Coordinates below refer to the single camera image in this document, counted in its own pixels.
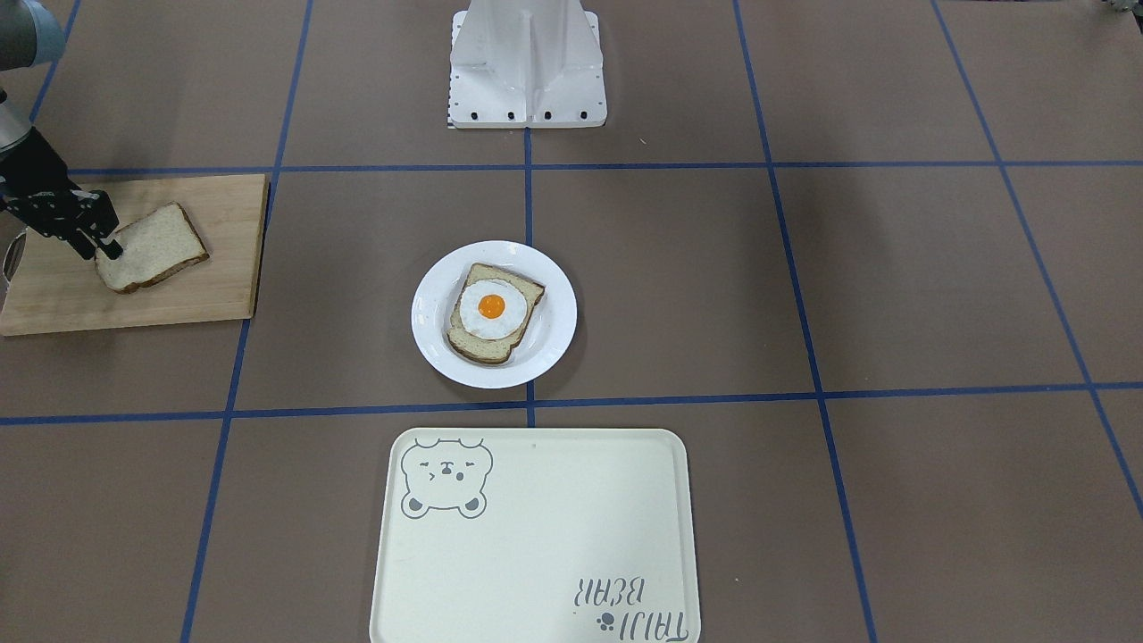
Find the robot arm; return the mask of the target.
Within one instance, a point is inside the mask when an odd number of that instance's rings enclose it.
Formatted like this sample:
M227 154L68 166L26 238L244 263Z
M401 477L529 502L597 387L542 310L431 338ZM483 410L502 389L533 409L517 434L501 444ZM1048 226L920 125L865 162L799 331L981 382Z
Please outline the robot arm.
M66 45L59 21L38 1L1 5L1 69L33 69L59 61ZM86 191L7 93L1 94L3 210L43 238L65 241L83 260L118 260L112 239L119 219L106 192Z

